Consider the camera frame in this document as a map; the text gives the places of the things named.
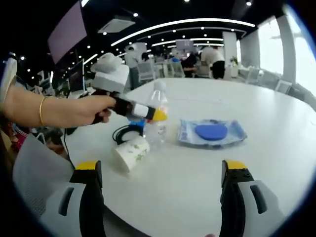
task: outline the desk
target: desk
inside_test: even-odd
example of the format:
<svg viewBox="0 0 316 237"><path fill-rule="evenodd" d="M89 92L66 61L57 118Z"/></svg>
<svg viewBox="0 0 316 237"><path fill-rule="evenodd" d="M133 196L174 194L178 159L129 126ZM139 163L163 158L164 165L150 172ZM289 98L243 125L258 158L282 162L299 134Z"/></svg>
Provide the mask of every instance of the desk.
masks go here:
<svg viewBox="0 0 316 237"><path fill-rule="evenodd" d="M77 129L67 137L74 165L101 160L104 204L153 237L203 237L221 229L222 160L244 162L254 179L278 197L288 216L309 188L316 166L316 113L304 102L252 85L212 79L163 79L169 100L166 145L151 152L129 175L111 154L112 133L128 124L112 115L108 124ZM146 102L153 82L128 93ZM179 119L237 119L248 134L226 150L181 147Z"/></svg>

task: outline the plastic water bottle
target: plastic water bottle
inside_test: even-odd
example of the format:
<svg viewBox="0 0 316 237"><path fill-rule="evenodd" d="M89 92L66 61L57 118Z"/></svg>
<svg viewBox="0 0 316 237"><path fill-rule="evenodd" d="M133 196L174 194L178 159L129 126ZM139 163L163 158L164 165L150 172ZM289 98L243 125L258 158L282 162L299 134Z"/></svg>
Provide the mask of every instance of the plastic water bottle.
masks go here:
<svg viewBox="0 0 316 237"><path fill-rule="evenodd" d="M165 95L166 84L157 80L154 84L154 91L149 97L147 104L151 107L168 113L168 100ZM146 140L152 148L160 148L165 141L166 122L158 121L147 123L145 126Z"/></svg>

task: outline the white shirt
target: white shirt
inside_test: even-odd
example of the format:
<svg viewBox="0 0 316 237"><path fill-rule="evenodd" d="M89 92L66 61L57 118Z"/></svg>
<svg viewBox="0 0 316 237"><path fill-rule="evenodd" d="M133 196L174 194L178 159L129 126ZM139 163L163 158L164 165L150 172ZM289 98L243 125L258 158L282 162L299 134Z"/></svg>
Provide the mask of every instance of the white shirt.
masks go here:
<svg viewBox="0 0 316 237"><path fill-rule="evenodd" d="M135 51L127 51L124 58L129 68L135 68L138 63L142 62L141 57Z"/></svg>
<svg viewBox="0 0 316 237"><path fill-rule="evenodd" d="M218 61L225 61L225 59L224 59L224 56L218 51L218 49L214 49L212 47L206 47L202 51L201 61L207 62L207 64L210 65Z"/></svg>

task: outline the bracelet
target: bracelet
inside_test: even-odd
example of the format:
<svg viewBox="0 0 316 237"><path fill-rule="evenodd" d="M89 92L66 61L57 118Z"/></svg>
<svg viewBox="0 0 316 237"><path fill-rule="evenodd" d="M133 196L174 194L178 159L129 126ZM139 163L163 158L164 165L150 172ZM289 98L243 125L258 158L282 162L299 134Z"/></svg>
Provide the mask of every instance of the bracelet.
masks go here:
<svg viewBox="0 0 316 237"><path fill-rule="evenodd" d="M46 98L47 98L47 97L44 97L44 98L42 99L40 105L39 105L39 119L40 119L40 123L41 123L41 125L42 125L43 127L44 127L45 125L44 125L44 123L43 123L43 119L41 118L41 107L42 107L43 102L44 102L44 100L45 100Z"/></svg>

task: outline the white paper cup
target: white paper cup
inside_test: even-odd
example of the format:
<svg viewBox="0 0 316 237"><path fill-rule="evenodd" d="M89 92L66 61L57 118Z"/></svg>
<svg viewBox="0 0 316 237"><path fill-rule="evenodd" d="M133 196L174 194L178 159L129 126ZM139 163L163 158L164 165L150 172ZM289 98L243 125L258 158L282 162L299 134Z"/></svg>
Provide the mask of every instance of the white paper cup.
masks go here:
<svg viewBox="0 0 316 237"><path fill-rule="evenodd" d="M130 172L149 151L149 144L142 136L124 142L112 149L113 155L120 159L123 169L127 172Z"/></svg>

